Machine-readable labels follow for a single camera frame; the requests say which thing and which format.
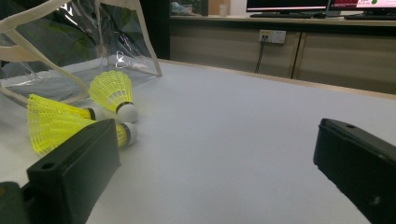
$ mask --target computer monitor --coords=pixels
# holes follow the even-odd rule
[[[329,10],[365,11],[371,14],[386,15],[396,12],[394,0],[331,0]]]
[[[329,0],[247,0],[247,12],[325,11]]]

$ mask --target cup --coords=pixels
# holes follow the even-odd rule
[[[220,4],[219,9],[220,9],[220,16],[226,17],[228,14],[228,4]]]

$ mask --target monitor screen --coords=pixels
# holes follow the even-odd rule
[[[330,9],[334,10],[388,10],[396,9],[395,0],[331,0]]]
[[[328,0],[247,0],[247,12],[325,11]]]

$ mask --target clear plastic sheet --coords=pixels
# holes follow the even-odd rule
[[[0,21],[0,92],[8,97],[74,103],[104,71],[122,70],[134,86],[161,75],[137,0],[50,0],[32,8],[2,1],[9,17]]]

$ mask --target keyboard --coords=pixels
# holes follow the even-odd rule
[[[344,16],[348,21],[396,21],[396,15],[347,15]]]
[[[310,19],[312,15],[306,14],[275,14],[275,13],[260,13],[250,15],[250,18],[291,18],[291,19]]]

